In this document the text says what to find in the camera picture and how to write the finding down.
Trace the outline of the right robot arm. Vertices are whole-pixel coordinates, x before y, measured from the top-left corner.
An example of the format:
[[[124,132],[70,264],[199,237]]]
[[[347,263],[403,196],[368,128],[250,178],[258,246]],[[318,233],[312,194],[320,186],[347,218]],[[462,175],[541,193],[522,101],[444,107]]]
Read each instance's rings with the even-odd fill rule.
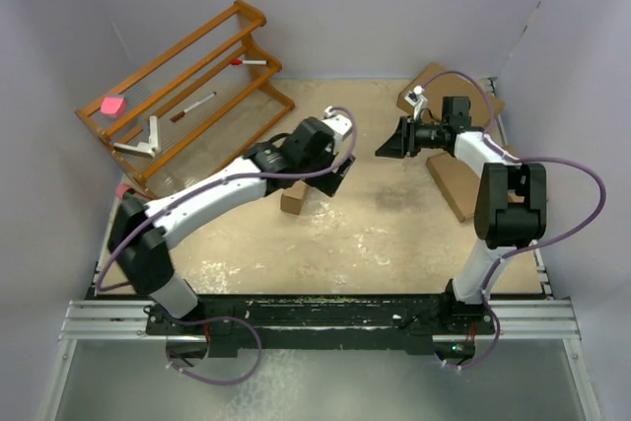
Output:
[[[413,106],[379,147],[380,158],[403,159],[423,149],[440,149],[467,165],[479,178],[473,223],[478,241],[464,268],[452,281],[454,300],[438,311],[440,326],[461,333],[473,322],[470,305],[482,305],[497,281],[507,252],[540,239],[547,225],[547,177],[543,165],[521,164],[480,127],[472,125],[467,97],[444,97],[443,117],[421,120],[427,98],[406,97]]]

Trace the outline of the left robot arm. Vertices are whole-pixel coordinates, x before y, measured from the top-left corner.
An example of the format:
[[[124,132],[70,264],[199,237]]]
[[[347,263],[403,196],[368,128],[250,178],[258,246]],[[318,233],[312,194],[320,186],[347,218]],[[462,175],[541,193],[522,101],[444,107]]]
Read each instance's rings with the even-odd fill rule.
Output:
[[[168,314],[181,334],[199,329],[203,311],[198,295],[175,271],[171,251],[216,218],[302,181],[333,196],[355,158],[341,154],[345,141],[357,140],[352,113],[331,107],[324,117],[308,117],[291,133],[247,149],[219,172],[183,191],[145,201],[121,199],[107,237],[109,264],[126,283]]]

